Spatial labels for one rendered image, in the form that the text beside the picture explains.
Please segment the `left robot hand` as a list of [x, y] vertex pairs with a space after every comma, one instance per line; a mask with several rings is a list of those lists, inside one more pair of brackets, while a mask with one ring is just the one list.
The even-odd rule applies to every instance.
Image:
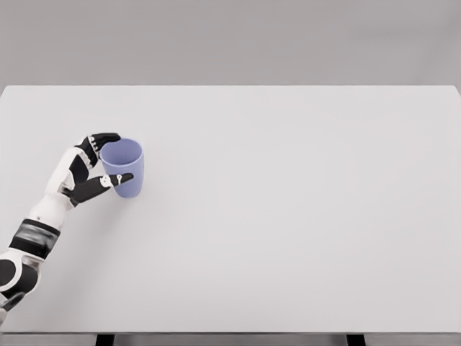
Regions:
[[96, 133], [88, 135], [82, 142], [66, 150], [51, 174], [45, 192], [52, 196], [65, 197], [75, 207], [133, 180], [134, 174], [131, 172], [104, 174], [93, 178], [89, 176], [99, 162], [99, 154], [104, 145], [120, 140], [117, 133]]

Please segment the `blue plastic cup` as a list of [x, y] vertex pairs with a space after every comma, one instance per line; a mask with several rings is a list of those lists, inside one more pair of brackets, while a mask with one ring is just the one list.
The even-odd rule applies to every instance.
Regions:
[[116, 186], [122, 198], [134, 198], [140, 194], [144, 178], [144, 154], [142, 146], [135, 140], [121, 138], [105, 144], [99, 152], [104, 170], [109, 175], [133, 174], [133, 178]]

